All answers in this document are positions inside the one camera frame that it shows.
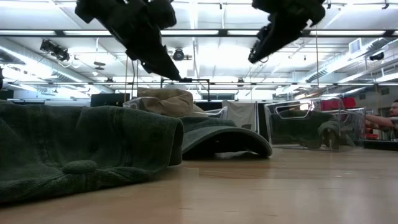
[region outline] ventilation pipe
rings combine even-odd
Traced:
[[[344,51],[343,53],[340,53],[336,57],[333,57],[326,61],[322,67],[319,68],[319,73],[318,73],[318,68],[314,68],[313,70],[309,71],[304,78],[299,80],[299,83],[302,82],[307,82],[310,83],[314,80],[317,79],[317,74],[318,77],[323,77],[325,75],[329,75],[341,68],[344,68],[345,66],[348,66],[352,64],[353,62],[357,61],[359,58],[366,58],[369,56],[372,56],[373,54],[377,53],[384,47],[388,47],[393,43],[396,43],[395,38],[378,38],[376,40],[368,41],[366,43],[363,43],[364,47],[360,52],[356,52],[354,54],[351,54],[349,50]],[[286,86],[283,87],[281,90],[277,90],[278,94],[284,94],[284,93],[290,93],[291,91],[295,90],[297,87],[296,86]]]
[[[50,71],[53,73],[53,75],[57,75],[60,77],[66,77],[78,84],[79,82],[94,82],[94,80],[91,80],[84,75],[80,75],[77,72],[74,72],[68,68],[63,68],[61,65],[59,65],[57,62],[53,62],[50,59],[43,58],[43,56],[34,53],[31,50],[27,50],[26,48],[21,47],[20,45],[7,40],[5,38],[0,38],[0,49],[4,50],[5,52],[18,57],[22,56],[25,57],[27,60],[31,60],[33,62],[37,62],[38,68],[42,68],[46,71]],[[95,86],[95,88],[99,92],[103,93],[114,93],[114,91],[108,87],[105,86]]]

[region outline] cap brim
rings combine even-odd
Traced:
[[[255,152],[261,156],[269,157],[272,155],[272,148],[267,140],[261,135],[244,128],[230,126],[209,126],[194,129],[184,134],[182,143],[182,154],[198,146],[199,144],[215,138],[217,135],[231,133],[234,135],[229,141],[236,141],[246,146],[247,150]]]

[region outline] wooden surface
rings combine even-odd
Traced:
[[[398,152],[188,161],[155,182],[3,207],[0,223],[396,224]]]

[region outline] clear plastic bin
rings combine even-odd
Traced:
[[[269,142],[273,147],[327,151],[351,149],[356,147],[356,140],[350,136],[362,129],[359,123],[348,129],[348,124],[353,123],[351,120],[359,121],[363,117],[356,111],[346,111],[337,97],[292,100],[264,107]]]
[[[146,112],[153,112],[148,110],[146,105],[151,105],[153,109],[154,108],[153,106],[155,106],[156,103],[159,103],[159,100],[155,97],[137,97],[123,103],[123,107],[135,110],[142,110]],[[192,112],[190,114],[187,114],[186,116],[206,116],[210,118],[226,119],[227,113],[228,113],[228,108],[224,107],[222,109],[205,111],[205,112]]]

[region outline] desk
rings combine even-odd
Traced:
[[[398,152],[274,149],[171,167],[158,180],[0,208],[46,224],[395,224]]]

